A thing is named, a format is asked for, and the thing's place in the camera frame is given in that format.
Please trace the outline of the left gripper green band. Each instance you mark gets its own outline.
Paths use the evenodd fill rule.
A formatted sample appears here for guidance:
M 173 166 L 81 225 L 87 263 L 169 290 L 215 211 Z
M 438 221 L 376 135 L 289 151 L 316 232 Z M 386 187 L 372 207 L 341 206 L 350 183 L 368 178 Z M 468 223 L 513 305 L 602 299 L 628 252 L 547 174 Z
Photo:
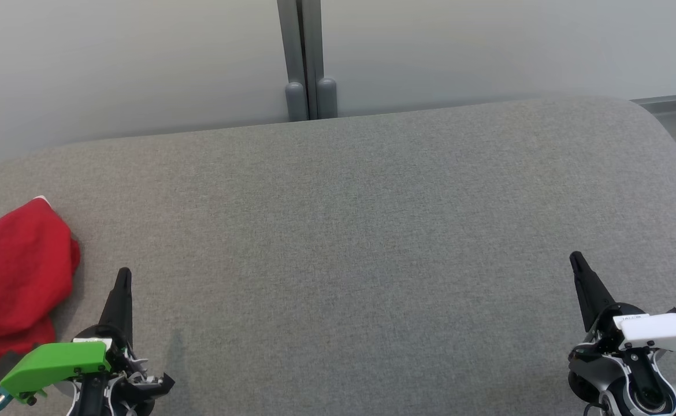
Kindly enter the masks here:
M 150 415 L 175 381 L 150 376 L 132 347 L 132 272 L 121 267 L 100 317 L 70 342 L 45 343 L 25 355 L 8 352 L 0 364 L 0 408 L 27 406 L 55 385 L 70 391 L 69 415 Z

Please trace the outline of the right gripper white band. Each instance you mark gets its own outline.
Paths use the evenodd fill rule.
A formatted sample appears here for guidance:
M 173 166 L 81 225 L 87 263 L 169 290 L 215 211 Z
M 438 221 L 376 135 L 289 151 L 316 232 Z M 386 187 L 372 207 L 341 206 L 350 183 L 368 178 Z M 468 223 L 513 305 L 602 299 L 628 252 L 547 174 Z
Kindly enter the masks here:
M 571 392 L 600 415 L 676 415 L 676 384 L 658 366 L 676 354 L 676 310 L 616 303 L 581 252 L 569 261 L 587 332 L 568 355 Z

